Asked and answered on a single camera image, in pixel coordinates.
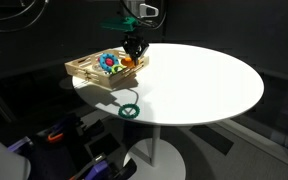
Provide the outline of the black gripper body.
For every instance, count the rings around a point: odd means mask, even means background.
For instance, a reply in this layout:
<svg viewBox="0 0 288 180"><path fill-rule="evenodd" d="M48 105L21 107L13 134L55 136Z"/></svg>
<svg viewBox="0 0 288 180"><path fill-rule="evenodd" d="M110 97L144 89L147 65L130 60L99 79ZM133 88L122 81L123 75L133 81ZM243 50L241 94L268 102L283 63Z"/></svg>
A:
<svg viewBox="0 0 288 180"><path fill-rule="evenodd" d="M142 50L149 47L142 35L127 32L121 40L122 47L125 50Z"/></svg>

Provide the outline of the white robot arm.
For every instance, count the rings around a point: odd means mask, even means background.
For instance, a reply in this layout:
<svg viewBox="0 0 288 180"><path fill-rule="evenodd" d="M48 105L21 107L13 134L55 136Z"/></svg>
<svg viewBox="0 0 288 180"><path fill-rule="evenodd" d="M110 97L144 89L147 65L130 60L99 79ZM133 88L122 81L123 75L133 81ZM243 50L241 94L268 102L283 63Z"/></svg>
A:
<svg viewBox="0 0 288 180"><path fill-rule="evenodd" d="M164 22L166 14L157 23L153 21L160 15L157 7L149 5L145 0L119 0L123 8L124 20L131 26L125 31L122 47L130 56L135 65L139 64L139 58L145 54L149 44L143 37L144 30L156 30Z"/></svg>

